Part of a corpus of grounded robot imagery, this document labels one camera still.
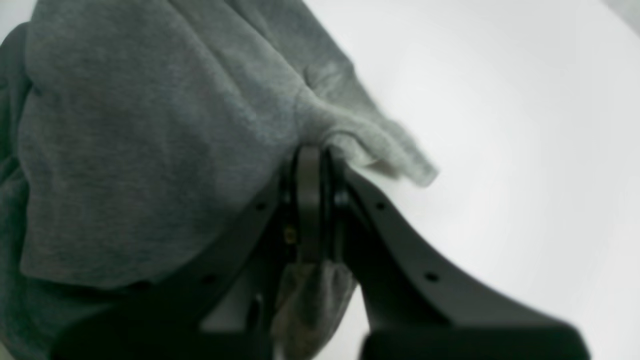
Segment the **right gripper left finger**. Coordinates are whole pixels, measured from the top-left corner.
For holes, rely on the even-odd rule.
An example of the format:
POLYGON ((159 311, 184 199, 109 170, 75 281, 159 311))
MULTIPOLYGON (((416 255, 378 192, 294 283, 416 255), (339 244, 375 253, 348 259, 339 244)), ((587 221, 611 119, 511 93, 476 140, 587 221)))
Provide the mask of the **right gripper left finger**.
POLYGON ((326 256, 323 151, 301 146, 237 219, 160 284, 64 331, 53 360, 276 360, 290 263, 326 256))

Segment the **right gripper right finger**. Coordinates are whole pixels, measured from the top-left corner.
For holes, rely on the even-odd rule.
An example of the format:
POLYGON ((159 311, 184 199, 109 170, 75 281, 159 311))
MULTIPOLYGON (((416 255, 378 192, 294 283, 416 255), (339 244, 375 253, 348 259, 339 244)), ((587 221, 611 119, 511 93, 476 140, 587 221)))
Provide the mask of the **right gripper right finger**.
POLYGON ((361 285, 362 360, 589 360, 579 331, 473 278, 325 150, 327 254, 361 285))

